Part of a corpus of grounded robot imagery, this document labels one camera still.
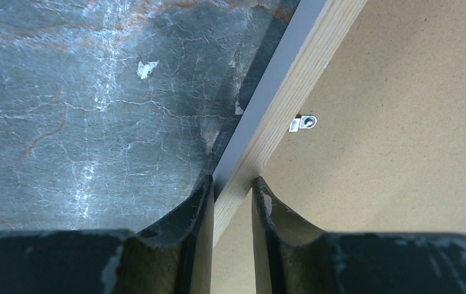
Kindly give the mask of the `brown cardboard backing board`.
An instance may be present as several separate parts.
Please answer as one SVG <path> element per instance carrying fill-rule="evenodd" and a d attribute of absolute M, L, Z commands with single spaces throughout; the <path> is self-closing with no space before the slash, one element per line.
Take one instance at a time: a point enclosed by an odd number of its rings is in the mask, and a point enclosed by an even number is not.
<path fill-rule="evenodd" d="M 364 2 L 295 116 L 317 124 L 258 176 L 329 232 L 466 234 L 466 1 Z M 252 181 L 214 243 L 213 293 L 255 292 Z"/>

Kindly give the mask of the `light wooden picture frame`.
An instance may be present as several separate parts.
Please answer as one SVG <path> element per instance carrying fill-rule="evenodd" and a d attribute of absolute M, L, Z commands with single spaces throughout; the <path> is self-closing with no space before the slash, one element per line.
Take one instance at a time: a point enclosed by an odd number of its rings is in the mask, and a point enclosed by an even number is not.
<path fill-rule="evenodd" d="M 301 1 L 214 170 L 217 243 L 365 6 Z"/>

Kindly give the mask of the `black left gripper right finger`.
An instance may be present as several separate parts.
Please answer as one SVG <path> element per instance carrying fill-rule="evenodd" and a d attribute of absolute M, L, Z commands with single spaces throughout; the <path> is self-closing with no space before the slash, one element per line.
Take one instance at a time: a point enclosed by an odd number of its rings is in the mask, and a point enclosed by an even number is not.
<path fill-rule="evenodd" d="M 466 293 L 466 235 L 327 232 L 252 181 L 258 293 Z"/>

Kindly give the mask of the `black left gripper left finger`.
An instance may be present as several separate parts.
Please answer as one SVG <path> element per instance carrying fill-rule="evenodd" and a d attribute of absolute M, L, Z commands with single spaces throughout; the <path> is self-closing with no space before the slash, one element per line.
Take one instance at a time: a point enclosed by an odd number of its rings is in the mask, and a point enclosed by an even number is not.
<path fill-rule="evenodd" d="M 214 181 L 130 230 L 0 231 L 0 293 L 209 293 Z"/>

